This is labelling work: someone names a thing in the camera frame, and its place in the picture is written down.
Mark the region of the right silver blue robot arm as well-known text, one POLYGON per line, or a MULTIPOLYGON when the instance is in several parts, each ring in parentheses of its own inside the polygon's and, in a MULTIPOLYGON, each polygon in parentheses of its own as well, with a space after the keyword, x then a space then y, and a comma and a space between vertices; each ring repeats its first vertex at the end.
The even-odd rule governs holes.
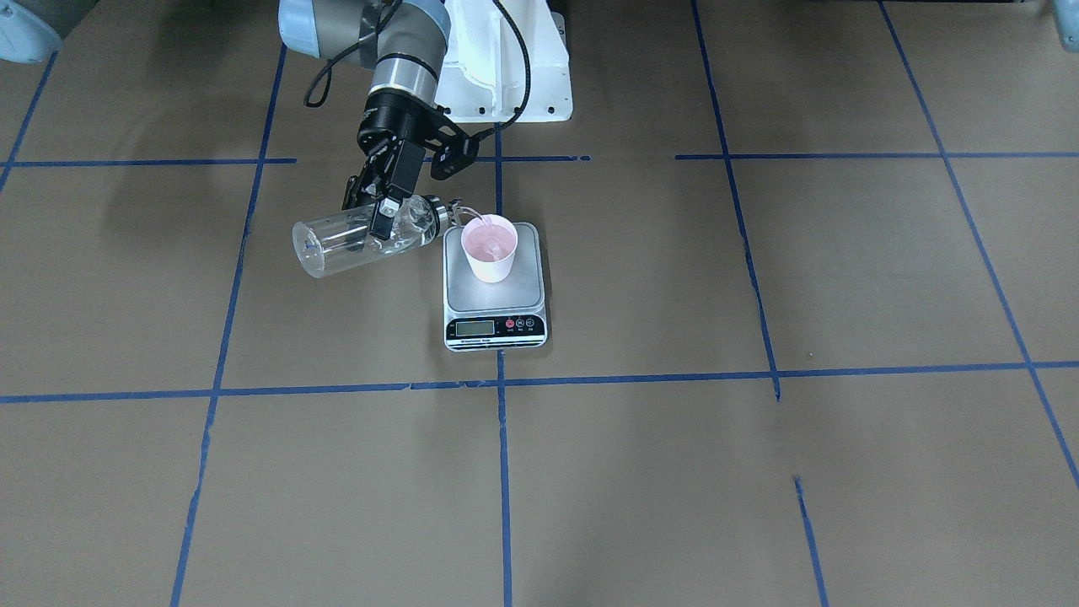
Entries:
POLYGON ((15 1, 1 1, 1 59, 39 64, 62 49, 62 36, 39 15, 15 1))

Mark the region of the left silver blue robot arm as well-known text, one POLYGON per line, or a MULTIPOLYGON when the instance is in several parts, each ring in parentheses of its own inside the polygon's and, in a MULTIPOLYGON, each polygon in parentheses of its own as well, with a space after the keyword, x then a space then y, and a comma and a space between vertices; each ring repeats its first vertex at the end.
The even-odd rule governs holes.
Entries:
POLYGON ((328 99, 336 65, 373 74, 356 135, 366 163, 344 207, 373 204, 369 232, 390 239, 421 163, 459 135, 435 101, 451 30, 448 10, 438 1, 282 1, 278 27, 286 47, 324 63, 304 94, 308 108, 328 99))

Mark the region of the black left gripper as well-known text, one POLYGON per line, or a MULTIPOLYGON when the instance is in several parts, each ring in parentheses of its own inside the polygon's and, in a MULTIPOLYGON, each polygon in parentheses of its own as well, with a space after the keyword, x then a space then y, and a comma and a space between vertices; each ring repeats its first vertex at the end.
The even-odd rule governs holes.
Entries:
POLYGON ((368 234, 394 239, 402 201, 415 195, 416 181, 435 142, 436 114, 446 109, 398 91, 375 91, 367 101, 356 141, 366 155, 361 174, 349 178, 343 210, 373 204, 368 234))

